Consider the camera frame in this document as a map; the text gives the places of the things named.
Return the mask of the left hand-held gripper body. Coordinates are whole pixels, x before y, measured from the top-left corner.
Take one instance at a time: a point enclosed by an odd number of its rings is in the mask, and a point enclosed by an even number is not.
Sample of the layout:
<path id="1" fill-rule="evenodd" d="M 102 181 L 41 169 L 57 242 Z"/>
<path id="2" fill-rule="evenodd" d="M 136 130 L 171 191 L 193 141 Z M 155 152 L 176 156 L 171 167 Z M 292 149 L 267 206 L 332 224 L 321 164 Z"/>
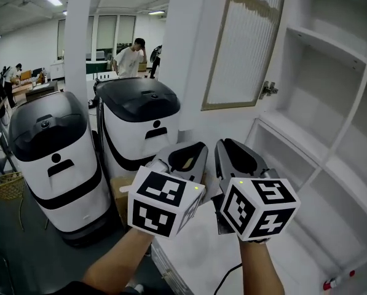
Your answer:
<path id="1" fill-rule="evenodd" d="M 132 228 L 172 239 L 194 217 L 205 186 L 167 168 L 159 159 L 140 167 L 128 192 L 127 220 Z"/>

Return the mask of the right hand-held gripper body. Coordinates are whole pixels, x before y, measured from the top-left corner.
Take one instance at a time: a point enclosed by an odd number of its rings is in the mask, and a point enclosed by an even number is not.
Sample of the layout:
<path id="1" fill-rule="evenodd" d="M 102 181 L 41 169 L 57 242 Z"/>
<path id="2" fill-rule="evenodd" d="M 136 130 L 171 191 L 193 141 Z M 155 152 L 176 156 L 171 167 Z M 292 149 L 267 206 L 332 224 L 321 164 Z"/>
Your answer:
<path id="1" fill-rule="evenodd" d="M 301 206 L 290 182 L 273 168 L 264 169 L 257 178 L 229 176 L 220 168 L 216 175 L 223 192 L 212 198 L 220 235 L 264 242 L 283 232 Z"/>

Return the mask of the white cabinet door ribbed glass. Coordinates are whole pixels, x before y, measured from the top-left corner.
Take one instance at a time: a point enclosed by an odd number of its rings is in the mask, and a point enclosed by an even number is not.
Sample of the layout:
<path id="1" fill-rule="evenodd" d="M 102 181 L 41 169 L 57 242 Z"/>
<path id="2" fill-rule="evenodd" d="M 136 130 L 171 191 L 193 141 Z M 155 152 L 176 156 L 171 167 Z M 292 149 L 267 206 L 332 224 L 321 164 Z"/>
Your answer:
<path id="1" fill-rule="evenodd" d="M 180 129 L 237 132 L 270 108 L 278 82 L 285 0 L 203 0 Z"/>

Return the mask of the person's left forearm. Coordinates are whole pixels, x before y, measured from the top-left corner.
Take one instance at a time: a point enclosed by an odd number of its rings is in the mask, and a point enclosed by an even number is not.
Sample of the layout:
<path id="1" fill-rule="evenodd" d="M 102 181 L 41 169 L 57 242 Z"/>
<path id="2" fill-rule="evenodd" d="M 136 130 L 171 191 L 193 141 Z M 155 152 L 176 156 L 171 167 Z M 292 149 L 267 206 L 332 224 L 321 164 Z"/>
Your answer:
<path id="1" fill-rule="evenodd" d="M 134 276 L 154 236 L 130 229 L 85 272 L 82 281 L 107 295 L 118 295 Z"/>

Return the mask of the person's right forearm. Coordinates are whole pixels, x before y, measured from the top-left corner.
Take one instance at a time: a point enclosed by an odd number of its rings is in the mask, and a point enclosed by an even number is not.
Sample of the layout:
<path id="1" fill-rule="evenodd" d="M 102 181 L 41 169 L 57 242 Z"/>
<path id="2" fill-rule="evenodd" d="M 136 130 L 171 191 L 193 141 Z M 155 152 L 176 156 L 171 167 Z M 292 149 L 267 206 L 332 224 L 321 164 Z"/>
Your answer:
<path id="1" fill-rule="evenodd" d="M 265 243 L 239 240 L 244 295 L 285 295 Z"/>

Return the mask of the white shelf cabinet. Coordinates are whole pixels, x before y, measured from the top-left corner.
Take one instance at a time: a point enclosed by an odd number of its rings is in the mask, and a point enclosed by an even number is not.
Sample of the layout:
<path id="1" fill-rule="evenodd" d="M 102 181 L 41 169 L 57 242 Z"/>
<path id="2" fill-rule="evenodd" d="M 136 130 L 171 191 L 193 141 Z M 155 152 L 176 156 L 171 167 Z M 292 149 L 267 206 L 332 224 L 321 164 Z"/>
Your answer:
<path id="1" fill-rule="evenodd" d="M 170 0 L 159 79 L 181 101 L 203 0 Z M 367 0 L 285 0 L 278 94 L 250 128 L 182 130 L 210 152 L 206 193 L 173 240 L 156 238 L 152 258 L 177 294 L 241 295 L 239 241 L 220 235 L 215 146 L 231 138 L 289 180 L 301 207 L 267 244 L 287 294 L 321 295 L 323 283 L 355 270 L 331 292 L 367 294 Z"/>

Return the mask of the dark metal bracket part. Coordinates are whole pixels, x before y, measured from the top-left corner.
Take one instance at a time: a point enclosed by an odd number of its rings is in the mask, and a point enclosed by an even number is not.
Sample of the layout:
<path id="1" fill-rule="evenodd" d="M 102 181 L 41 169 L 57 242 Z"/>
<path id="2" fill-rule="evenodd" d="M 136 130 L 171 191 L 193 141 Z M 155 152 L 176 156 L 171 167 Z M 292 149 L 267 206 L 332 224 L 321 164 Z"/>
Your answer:
<path id="1" fill-rule="evenodd" d="M 265 81 L 259 95 L 259 100 L 262 100 L 265 96 L 271 96 L 278 94 L 278 89 L 275 87 L 275 82 Z"/>

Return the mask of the cardboard box with white label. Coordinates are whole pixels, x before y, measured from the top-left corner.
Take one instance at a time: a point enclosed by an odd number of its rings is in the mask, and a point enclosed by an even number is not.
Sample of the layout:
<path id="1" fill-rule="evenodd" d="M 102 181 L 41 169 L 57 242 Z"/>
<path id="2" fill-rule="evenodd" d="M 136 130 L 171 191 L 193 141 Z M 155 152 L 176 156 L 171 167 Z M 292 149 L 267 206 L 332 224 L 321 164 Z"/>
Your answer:
<path id="1" fill-rule="evenodd" d="M 133 181 L 133 176 L 110 179 L 111 191 L 124 229 L 127 228 L 128 192 Z"/>

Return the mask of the white black delivery robot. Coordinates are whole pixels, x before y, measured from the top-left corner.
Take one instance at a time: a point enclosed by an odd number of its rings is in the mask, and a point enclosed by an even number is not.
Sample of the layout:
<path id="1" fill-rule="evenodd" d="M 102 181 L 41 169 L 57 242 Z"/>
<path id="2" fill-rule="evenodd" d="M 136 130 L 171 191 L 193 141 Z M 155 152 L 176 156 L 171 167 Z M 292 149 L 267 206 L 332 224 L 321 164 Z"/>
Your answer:
<path id="1" fill-rule="evenodd" d="M 101 233 L 111 196 L 88 117 L 73 93 L 21 104 L 12 113 L 9 146 L 30 194 L 67 244 Z"/>
<path id="2" fill-rule="evenodd" d="M 158 80 L 140 77 L 98 81 L 97 125 L 110 178 L 134 175 L 178 140 L 180 101 Z"/>

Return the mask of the person's gray shoe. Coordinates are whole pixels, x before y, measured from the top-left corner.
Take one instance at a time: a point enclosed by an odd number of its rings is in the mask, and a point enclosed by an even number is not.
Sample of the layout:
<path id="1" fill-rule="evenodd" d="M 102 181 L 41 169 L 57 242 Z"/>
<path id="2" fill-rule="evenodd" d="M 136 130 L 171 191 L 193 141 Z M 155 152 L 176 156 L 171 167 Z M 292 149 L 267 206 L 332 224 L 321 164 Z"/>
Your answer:
<path id="1" fill-rule="evenodd" d="M 124 289 L 125 295 L 143 295 L 144 286 L 142 284 L 129 284 Z"/>

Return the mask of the black stand with screen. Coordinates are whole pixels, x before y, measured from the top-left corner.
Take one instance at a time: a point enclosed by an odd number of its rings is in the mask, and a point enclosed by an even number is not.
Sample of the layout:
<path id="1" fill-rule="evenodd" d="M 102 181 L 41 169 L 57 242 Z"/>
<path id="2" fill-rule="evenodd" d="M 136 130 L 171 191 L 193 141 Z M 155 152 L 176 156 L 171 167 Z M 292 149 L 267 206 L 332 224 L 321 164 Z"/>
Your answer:
<path id="1" fill-rule="evenodd" d="M 155 78 L 156 69 L 160 66 L 160 58 L 162 53 L 162 45 L 157 46 L 151 54 L 150 61 L 152 63 L 151 73 L 150 73 L 150 79 Z"/>

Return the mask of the white bottle with red cap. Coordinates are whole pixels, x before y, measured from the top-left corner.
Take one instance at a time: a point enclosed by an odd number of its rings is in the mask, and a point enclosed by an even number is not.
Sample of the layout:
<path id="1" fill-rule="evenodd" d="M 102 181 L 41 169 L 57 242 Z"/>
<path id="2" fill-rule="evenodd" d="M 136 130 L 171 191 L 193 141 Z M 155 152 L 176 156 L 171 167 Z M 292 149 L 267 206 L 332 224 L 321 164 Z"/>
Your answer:
<path id="1" fill-rule="evenodd" d="M 339 286 L 344 280 L 349 279 L 355 275 L 355 270 L 351 270 L 348 272 L 344 272 L 339 274 L 336 277 L 330 278 L 323 283 L 323 290 L 328 291 L 330 289 L 336 288 Z"/>

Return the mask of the person's black sleeve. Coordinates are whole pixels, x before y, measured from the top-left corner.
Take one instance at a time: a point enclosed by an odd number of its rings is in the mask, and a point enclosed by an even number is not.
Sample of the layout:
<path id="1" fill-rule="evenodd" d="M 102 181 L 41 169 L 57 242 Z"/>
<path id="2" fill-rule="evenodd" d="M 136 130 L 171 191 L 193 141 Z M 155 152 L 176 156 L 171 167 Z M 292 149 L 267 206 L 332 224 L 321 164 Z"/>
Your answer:
<path id="1" fill-rule="evenodd" d="M 61 289 L 46 295 L 94 295 L 96 290 L 81 282 L 72 281 Z"/>

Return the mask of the dark green counter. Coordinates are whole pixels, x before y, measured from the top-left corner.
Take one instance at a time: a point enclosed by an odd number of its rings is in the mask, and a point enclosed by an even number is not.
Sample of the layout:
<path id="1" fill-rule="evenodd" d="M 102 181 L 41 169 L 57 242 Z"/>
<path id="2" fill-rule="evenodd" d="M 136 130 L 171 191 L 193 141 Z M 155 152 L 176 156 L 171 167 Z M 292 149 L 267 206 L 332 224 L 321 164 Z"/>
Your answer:
<path id="1" fill-rule="evenodd" d="M 103 81 L 115 77 L 116 73 L 111 71 L 109 61 L 86 61 L 86 81 Z"/>

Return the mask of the yellow woven basket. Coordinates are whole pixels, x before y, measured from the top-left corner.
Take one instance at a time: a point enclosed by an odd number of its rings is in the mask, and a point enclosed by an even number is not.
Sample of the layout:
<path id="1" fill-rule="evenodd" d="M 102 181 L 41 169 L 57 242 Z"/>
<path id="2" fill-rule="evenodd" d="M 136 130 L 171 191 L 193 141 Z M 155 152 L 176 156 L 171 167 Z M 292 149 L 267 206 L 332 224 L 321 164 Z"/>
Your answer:
<path id="1" fill-rule="evenodd" d="M 25 180 L 20 172 L 0 175 L 0 199 L 15 200 L 23 197 Z"/>

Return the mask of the window wall with blinds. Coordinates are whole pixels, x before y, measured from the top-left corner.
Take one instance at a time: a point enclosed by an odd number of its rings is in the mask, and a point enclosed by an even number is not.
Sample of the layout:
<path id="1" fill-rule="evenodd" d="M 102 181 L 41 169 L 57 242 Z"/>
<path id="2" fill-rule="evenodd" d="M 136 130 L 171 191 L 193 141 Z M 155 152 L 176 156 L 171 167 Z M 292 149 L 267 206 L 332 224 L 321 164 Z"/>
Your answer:
<path id="1" fill-rule="evenodd" d="M 87 40 L 85 43 L 86 60 L 92 60 L 92 46 L 95 43 L 96 61 L 110 60 L 119 49 L 133 41 L 136 17 L 131 15 L 101 15 L 97 20 L 95 36 L 93 33 L 94 17 L 88 19 Z"/>

